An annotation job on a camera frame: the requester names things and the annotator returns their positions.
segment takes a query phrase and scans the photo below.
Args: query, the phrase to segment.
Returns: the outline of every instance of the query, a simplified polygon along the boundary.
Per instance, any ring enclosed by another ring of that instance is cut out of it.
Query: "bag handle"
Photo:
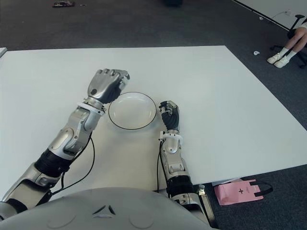
[[[265,184],[265,185],[268,185],[270,186],[270,188],[268,188],[267,190],[264,190],[264,191],[261,191],[261,192],[258,192],[258,193],[254,193],[255,194],[255,197],[258,197],[258,196],[264,196],[264,195],[267,195],[271,192],[273,192],[273,186],[266,183],[266,182],[263,182],[263,181],[253,181],[253,182],[249,182],[250,185],[260,185],[260,184]]]

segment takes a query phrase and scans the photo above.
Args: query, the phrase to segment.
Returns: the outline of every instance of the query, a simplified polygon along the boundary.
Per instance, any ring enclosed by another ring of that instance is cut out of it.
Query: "shoe on floor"
[[[275,62],[274,66],[276,66],[277,68],[282,68],[286,64],[288,64],[289,61],[290,60],[287,58],[287,56],[284,56],[282,59],[280,59],[279,61]]]
[[[280,53],[275,54],[273,57],[270,57],[267,61],[270,64],[274,64],[276,61],[279,61],[280,59],[282,59],[283,56],[280,55]]]

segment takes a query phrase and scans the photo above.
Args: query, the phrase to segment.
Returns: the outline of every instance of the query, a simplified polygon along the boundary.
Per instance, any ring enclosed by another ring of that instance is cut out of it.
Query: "black wire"
[[[90,135],[89,140],[91,140],[92,145],[93,145],[93,162],[92,162],[92,166],[91,166],[90,170],[88,171],[88,173],[87,173],[83,178],[81,178],[80,180],[78,180],[77,182],[75,182],[75,183],[73,183],[73,184],[71,184],[71,185],[69,185],[69,186],[67,186],[67,187],[65,187],[65,188],[64,188],[64,175],[65,175],[65,173],[63,173],[62,179],[61,179],[61,183],[62,183],[62,186],[63,186],[63,187],[62,187],[61,189],[59,189],[59,190],[53,192],[52,195],[55,195],[55,194],[57,194],[57,193],[59,193],[59,192],[65,190],[65,189],[67,189],[67,188],[70,188],[70,187],[74,186],[75,184],[77,184],[77,183],[79,183],[80,181],[82,181],[85,177],[87,177],[88,174],[90,174],[90,172],[91,172],[92,169],[93,169],[94,163],[95,163],[95,146],[94,146],[94,142],[93,142],[93,139],[92,139],[91,135]],[[74,160],[75,160],[76,158],[78,158],[78,157],[81,155],[81,153],[84,151],[84,149],[78,154],[77,157],[74,158]]]
[[[159,154],[158,154],[158,159],[157,159],[157,193],[159,193],[159,158],[160,158],[160,154],[161,154],[161,144],[162,142],[160,142],[160,148],[159,148]]]
[[[160,158],[161,166],[162,166],[162,169],[163,169],[165,182],[167,184],[166,173],[165,173],[165,169],[163,167],[162,156],[161,156],[161,147],[162,147],[163,143],[164,143],[164,141],[160,142],[160,149],[159,149],[159,155],[158,155],[158,160],[157,160],[157,193],[159,193],[159,172],[158,172],[159,158]]]
[[[65,176],[65,172],[63,172],[63,174],[61,176],[61,189],[64,188],[64,176]]]

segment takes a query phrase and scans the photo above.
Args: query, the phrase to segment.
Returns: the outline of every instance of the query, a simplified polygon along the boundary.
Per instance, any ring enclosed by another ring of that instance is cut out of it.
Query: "person's leg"
[[[273,57],[270,57],[267,61],[270,64],[275,63],[276,61],[283,58],[283,56],[298,42],[299,39],[301,39],[306,34],[305,28],[297,28],[295,30],[295,35],[286,43],[284,48],[277,54],[275,54]]]
[[[306,34],[306,32],[307,30],[305,28],[297,28],[295,30],[294,36],[286,43],[284,47],[286,49],[291,49],[292,47],[294,47],[298,40],[301,39]]]
[[[307,29],[305,28],[299,28],[303,29],[305,31],[304,35],[301,37],[301,39],[295,44],[289,55],[284,56],[282,59],[279,61],[275,62],[274,66],[278,68],[284,67],[286,64],[289,63],[290,59],[297,54],[299,51],[301,51],[304,46],[307,44]]]

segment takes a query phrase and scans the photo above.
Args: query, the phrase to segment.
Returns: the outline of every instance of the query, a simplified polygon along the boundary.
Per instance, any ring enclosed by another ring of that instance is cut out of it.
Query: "robot fist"
[[[125,70],[99,69],[88,87],[88,96],[103,104],[110,103],[118,98],[129,79],[130,76]]]
[[[172,101],[161,102],[159,106],[162,120],[167,128],[167,130],[177,130],[179,131],[179,108]]]

